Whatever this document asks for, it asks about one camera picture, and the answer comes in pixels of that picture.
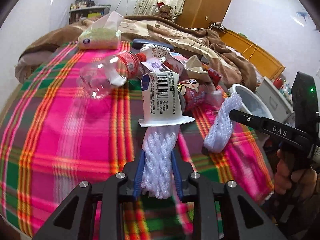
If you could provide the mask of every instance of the plaid blanket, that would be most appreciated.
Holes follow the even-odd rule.
[[[79,70],[108,54],[81,51],[72,42],[62,46],[26,80],[0,120],[0,213],[31,237],[80,181],[107,179],[141,149],[140,82],[129,80],[98,101],[82,97],[77,85]],[[181,126],[176,144],[182,158],[212,180],[236,180],[257,202],[269,194],[273,185],[255,133],[237,124],[223,152],[203,155],[217,113],[204,104],[189,114],[196,121]],[[180,203],[176,194],[142,196],[124,204],[124,220],[126,239],[184,239],[192,234],[193,204]]]

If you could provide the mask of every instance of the wooden headboard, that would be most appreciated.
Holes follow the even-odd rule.
[[[255,65],[262,76],[266,76],[270,80],[276,79],[285,69],[285,66],[283,66],[277,59],[266,52],[263,48],[259,46],[256,47],[252,41],[245,37],[230,30],[223,32],[215,29],[215,31],[219,33],[221,40],[225,44],[233,47],[240,53],[244,52],[252,45],[246,52],[244,52],[244,54],[242,54],[242,56],[249,59],[252,55],[249,61]]]

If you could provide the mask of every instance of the hand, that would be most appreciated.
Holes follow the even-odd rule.
[[[284,195],[285,192],[292,187],[292,183],[289,179],[290,171],[287,164],[284,162],[284,155],[281,150],[277,151],[277,156],[280,161],[277,165],[277,172],[275,175],[275,192]],[[295,171],[291,175],[293,182],[298,182],[305,170]],[[316,187],[317,173],[310,167],[304,174],[299,184],[303,185],[300,199],[304,200],[313,195]]]

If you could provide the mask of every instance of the teddy bear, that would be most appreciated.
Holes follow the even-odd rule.
[[[173,8],[169,5],[164,4],[164,2],[157,3],[159,11],[155,13],[155,16],[172,21],[172,11]]]

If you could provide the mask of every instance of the white wall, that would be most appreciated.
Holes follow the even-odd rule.
[[[320,67],[320,33],[314,30],[310,17],[305,22],[297,11],[305,11],[298,0],[232,0],[223,25],[245,34],[278,59],[286,67],[283,75],[290,85],[297,71],[314,76],[320,95],[320,78],[316,76]]]
[[[134,7],[137,2],[136,0],[93,0],[93,1],[99,4],[111,4],[111,11],[115,11],[119,5],[116,11],[123,16],[132,15]]]
[[[75,0],[19,0],[0,28],[0,109],[16,88],[14,65],[21,53],[44,34],[69,21],[70,4]]]

